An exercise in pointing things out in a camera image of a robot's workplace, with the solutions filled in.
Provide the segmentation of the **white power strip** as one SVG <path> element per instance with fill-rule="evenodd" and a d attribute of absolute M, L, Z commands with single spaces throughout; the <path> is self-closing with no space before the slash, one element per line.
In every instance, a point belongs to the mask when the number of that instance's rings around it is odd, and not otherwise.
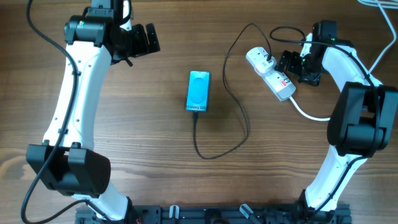
<path fill-rule="evenodd" d="M 258 62 L 262 58 L 270 60 L 273 57 L 272 56 L 270 59 L 268 59 L 269 56 L 270 55 L 263 47 L 255 47 L 247 52 L 246 60 L 250 63 L 255 71 L 254 63 Z M 266 85 L 273 92 L 273 94 L 275 94 L 279 101 L 288 100 L 294 94 L 296 87 L 285 73 L 278 72 L 275 69 L 271 72 L 268 72 L 264 76 L 259 76 L 264 80 Z"/>

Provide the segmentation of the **white USB charger plug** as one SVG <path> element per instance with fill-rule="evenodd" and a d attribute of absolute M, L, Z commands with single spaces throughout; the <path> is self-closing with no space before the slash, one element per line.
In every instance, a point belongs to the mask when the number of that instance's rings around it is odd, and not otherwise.
<path fill-rule="evenodd" d="M 270 60 L 267 60 L 266 58 L 262 58 L 258 62 L 254 63 L 254 68 L 258 75 L 264 76 L 268 72 L 273 71 L 275 69 L 276 65 L 277 65 L 277 62 L 274 57 L 272 57 Z"/>

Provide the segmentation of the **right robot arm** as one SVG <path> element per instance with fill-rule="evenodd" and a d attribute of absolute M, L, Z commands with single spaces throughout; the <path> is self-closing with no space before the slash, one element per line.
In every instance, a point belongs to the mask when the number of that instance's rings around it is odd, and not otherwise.
<path fill-rule="evenodd" d="M 329 150 L 314 181 L 302 191 L 295 218 L 328 222 L 337 201 L 356 170 L 389 143 L 397 112 L 397 89 L 383 85 L 360 62 L 353 44 L 337 37 L 335 21 L 313 25 L 299 44 L 301 52 L 282 53 L 278 72 L 298 76 L 298 82 L 318 86 L 329 73 L 340 96 L 327 126 Z"/>

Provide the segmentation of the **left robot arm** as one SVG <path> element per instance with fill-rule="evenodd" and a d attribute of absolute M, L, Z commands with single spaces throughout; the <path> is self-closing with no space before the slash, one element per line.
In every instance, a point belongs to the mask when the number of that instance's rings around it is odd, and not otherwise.
<path fill-rule="evenodd" d="M 26 153 L 35 182 L 86 204 L 101 223 L 141 222 L 131 199 L 111 183 L 109 159 L 94 150 L 95 116 L 110 66 L 160 50 L 154 25 L 131 21 L 130 1 L 92 1 L 65 24 L 65 73 L 55 113 L 42 142 Z"/>

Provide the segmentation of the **teal Galaxy smartphone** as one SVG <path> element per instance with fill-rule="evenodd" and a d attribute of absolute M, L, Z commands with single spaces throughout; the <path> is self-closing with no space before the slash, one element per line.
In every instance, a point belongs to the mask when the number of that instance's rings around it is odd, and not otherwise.
<path fill-rule="evenodd" d="M 209 89 L 210 72 L 191 71 L 185 109 L 187 111 L 205 112 L 208 107 Z"/>

